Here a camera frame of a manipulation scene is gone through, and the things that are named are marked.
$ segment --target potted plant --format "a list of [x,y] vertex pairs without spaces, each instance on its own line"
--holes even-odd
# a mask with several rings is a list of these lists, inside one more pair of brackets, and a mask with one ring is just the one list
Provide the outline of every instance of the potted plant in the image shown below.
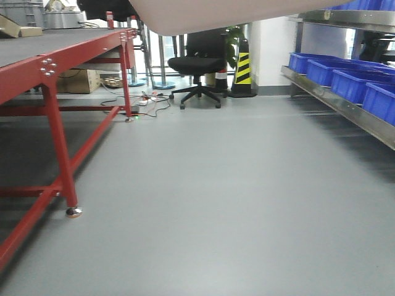
[[242,25],[230,26],[227,28],[227,61],[229,66],[234,69],[237,66],[237,49],[239,48],[240,41],[246,39]]
[[[241,40],[245,39],[242,25],[227,27],[227,35],[225,37],[225,46],[227,50],[227,62],[234,69],[238,62],[238,48]],[[215,73],[205,74],[206,84],[215,86]]]

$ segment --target red metal table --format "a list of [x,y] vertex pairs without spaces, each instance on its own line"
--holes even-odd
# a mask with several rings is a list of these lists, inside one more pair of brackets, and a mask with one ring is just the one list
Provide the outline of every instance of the red metal table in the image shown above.
[[[134,29],[71,29],[47,30],[43,36],[38,37],[0,40],[2,52],[0,55],[0,116],[47,116],[60,174],[49,186],[0,187],[0,197],[36,197],[32,207],[0,246],[0,271],[10,261],[54,197],[65,197],[68,217],[75,218],[81,215],[73,173],[119,111],[126,113],[126,121],[130,121],[131,118],[127,69],[135,63],[134,37]],[[119,52],[119,58],[100,57],[116,49]],[[57,77],[62,72],[85,62],[120,63],[125,95],[123,105],[59,107],[56,95]],[[38,85],[43,90],[43,106],[1,105]],[[106,110],[108,115],[79,151],[70,158],[60,112],[79,110]]]

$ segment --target cardboard box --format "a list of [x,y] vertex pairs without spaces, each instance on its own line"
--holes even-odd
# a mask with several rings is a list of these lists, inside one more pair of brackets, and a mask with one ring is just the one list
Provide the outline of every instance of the cardboard box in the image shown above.
[[0,38],[18,38],[20,26],[0,14]]
[[42,36],[43,28],[41,27],[20,27],[19,37]]
[[59,75],[57,92],[89,94],[100,86],[100,75],[95,70],[71,69]]

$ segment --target traffic cone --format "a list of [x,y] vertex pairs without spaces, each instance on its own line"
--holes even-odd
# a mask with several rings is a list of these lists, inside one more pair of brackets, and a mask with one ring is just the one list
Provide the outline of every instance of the traffic cone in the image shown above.
[[248,41],[244,39],[240,42],[238,63],[233,78],[230,97],[254,97],[256,93],[251,89],[251,68],[249,66]]
[[215,88],[228,89],[228,73],[226,69],[222,69],[215,74]]

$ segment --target stainless steel shelf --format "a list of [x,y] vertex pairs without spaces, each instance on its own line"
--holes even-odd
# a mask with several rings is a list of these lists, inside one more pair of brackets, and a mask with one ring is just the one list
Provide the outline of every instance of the stainless steel shelf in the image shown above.
[[301,89],[322,101],[333,110],[346,117],[348,120],[379,139],[388,147],[395,150],[395,126],[377,118],[364,109],[343,99],[342,97],[331,92],[330,89],[324,88],[317,83],[307,79],[287,66],[281,68],[281,72]]
[[395,33],[394,11],[315,10],[292,15],[289,19],[296,22]]

